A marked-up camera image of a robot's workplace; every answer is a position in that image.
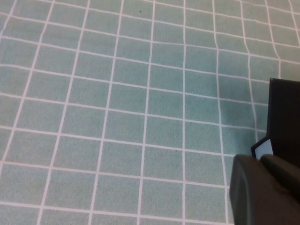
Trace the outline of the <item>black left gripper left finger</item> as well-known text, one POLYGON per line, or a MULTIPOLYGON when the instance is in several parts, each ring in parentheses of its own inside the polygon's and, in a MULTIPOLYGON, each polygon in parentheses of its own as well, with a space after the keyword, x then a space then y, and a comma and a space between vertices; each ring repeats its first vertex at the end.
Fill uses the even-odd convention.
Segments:
POLYGON ((234 157, 229 195, 236 225, 300 223, 300 203, 272 177, 260 159, 234 157))

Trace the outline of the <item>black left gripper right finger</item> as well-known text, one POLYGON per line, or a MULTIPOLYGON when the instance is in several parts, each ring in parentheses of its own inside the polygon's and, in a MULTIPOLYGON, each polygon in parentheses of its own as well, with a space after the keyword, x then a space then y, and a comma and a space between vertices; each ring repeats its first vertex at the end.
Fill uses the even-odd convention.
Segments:
POLYGON ((283 159, 266 154, 260 162, 272 177, 287 191, 297 202, 300 202, 300 169, 283 159))

